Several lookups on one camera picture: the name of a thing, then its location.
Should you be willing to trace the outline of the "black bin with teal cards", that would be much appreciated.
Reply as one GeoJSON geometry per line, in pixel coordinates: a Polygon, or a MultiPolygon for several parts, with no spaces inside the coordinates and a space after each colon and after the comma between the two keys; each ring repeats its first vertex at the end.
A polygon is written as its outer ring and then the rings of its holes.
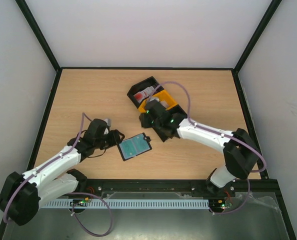
{"type": "Polygon", "coordinates": [[[177,104],[170,110],[159,103],[149,110],[151,127],[157,133],[162,142],[173,137],[180,138],[177,132],[182,120],[187,118],[187,113],[177,104]]]}

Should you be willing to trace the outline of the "teal credit card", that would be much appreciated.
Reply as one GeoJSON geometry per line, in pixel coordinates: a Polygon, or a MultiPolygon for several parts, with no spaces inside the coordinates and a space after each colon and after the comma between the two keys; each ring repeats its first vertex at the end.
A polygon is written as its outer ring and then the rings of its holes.
{"type": "Polygon", "coordinates": [[[120,147],[120,150],[122,152],[123,158],[125,160],[133,158],[137,154],[136,147],[134,146],[132,140],[130,140],[130,139],[122,141],[120,143],[119,147],[120,147]]]}
{"type": "Polygon", "coordinates": [[[146,137],[143,134],[139,134],[132,138],[133,144],[135,146],[136,152],[138,154],[144,153],[151,149],[149,143],[146,140],[146,137]]]}

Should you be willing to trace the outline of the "black leather card holder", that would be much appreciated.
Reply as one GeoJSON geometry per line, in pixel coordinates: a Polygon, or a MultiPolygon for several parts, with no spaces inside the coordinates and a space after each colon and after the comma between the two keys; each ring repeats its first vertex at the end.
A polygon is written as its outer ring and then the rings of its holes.
{"type": "Polygon", "coordinates": [[[152,150],[151,138],[144,132],[123,140],[117,145],[122,160],[125,162],[152,150]]]}

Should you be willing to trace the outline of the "yellow plastic bin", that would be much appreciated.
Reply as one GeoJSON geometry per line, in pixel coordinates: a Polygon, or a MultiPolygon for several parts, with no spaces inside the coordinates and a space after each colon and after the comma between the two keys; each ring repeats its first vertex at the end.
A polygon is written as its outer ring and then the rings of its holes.
{"type": "MultiPolygon", "coordinates": [[[[165,100],[165,101],[169,104],[169,107],[166,108],[167,110],[170,110],[171,108],[175,107],[175,106],[178,104],[178,103],[174,100],[174,98],[169,94],[169,92],[166,91],[165,89],[162,90],[162,91],[160,91],[160,92],[158,92],[158,93],[155,93],[155,94],[153,95],[153,97],[158,97],[160,101],[165,100]]],[[[146,106],[146,104],[147,104],[147,102],[148,102],[148,99],[149,99],[149,97],[145,98],[145,99],[141,102],[141,104],[139,105],[139,107],[137,108],[138,111],[139,111],[140,113],[145,113],[145,112],[146,112],[146,110],[145,110],[145,106],[146,106]]]]}

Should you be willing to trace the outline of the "black bin with red cards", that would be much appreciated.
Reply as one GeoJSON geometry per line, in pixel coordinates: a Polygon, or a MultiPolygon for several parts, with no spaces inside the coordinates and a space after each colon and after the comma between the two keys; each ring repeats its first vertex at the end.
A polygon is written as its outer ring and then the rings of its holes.
{"type": "Polygon", "coordinates": [[[150,77],[146,78],[145,80],[133,85],[129,89],[127,96],[132,101],[132,103],[135,105],[135,107],[138,108],[141,103],[137,102],[137,100],[134,98],[134,94],[136,94],[137,92],[142,91],[145,88],[150,87],[150,86],[153,86],[155,89],[158,85],[159,85],[158,81],[153,76],[150,76],[150,77]]]}

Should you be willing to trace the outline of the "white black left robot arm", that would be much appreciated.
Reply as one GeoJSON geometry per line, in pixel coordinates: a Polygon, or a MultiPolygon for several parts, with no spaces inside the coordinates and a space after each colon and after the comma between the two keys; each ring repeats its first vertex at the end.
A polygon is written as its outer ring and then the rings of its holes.
{"type": "Polygon", "coordinates": [[[87,130],[81,129],[46,162],[24,173],[14,171],[8,175],[0,192],[3,221],[23,226],[48,202],[76,191],[83,192],[87,177],[74,166],[94,157],[95,150],[106,151],[124,140],[123,133],[110,127],[108,118],[95,118],[87,130]]]}

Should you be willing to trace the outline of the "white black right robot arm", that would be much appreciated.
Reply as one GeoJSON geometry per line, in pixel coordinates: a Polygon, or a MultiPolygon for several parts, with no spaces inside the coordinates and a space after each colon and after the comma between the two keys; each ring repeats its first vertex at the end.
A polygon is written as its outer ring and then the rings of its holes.
{"type": "Polygon", "coordinates": [[[258,160],[263,159],[244,129],[229,131],[201,124],[183,111],[166,109],[157,99],[146,102],[139,120],[143,128],[154,129],[163,141],[174,137],[191,140],[223,154],[223,166],[215,168],[205,181],[212,196],[219,195],[235,179],[247,179],[258,160]]]}

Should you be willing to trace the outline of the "white floral card stack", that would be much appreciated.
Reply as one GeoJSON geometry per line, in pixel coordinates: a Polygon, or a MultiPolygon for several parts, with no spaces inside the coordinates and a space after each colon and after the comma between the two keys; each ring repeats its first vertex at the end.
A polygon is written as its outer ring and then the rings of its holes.
{"type": "Polygon", "coordinates": [[[165,100],[161,100],[160,104],[166,109],[170,107],[170,105],[165,100]]]}

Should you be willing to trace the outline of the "red white card stack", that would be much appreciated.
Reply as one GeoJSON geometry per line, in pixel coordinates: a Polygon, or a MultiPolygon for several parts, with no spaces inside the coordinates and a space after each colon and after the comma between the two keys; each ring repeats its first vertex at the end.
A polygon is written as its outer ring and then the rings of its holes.
{"type": "Polygon", "coordinates": [[[144,90],[138,91],[133,96],[138,103],[141,103],[144,99],[148,98],[154,91],[153,86],[146,87],[144,90]]]}

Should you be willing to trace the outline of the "black aluminium frame rail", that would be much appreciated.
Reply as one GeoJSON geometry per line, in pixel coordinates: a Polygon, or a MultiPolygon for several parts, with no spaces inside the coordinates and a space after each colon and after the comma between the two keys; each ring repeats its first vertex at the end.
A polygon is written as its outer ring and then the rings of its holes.
{"type": "Polygon", "coordinates": [[[247,192],[248,184],[246,180],[236,180],[228,183],[224,189],[217,193],[207,190],[206,180],[138,180],[138,179],[88,179],[82,184],[83,190],[92,192],[97,196],[104,193],[115,192],[150,192],[150,193],[190,193],[192,197],[202,197],[204,199],[219,199],[227,195],[232,197],[237,192],[247,192]]]}

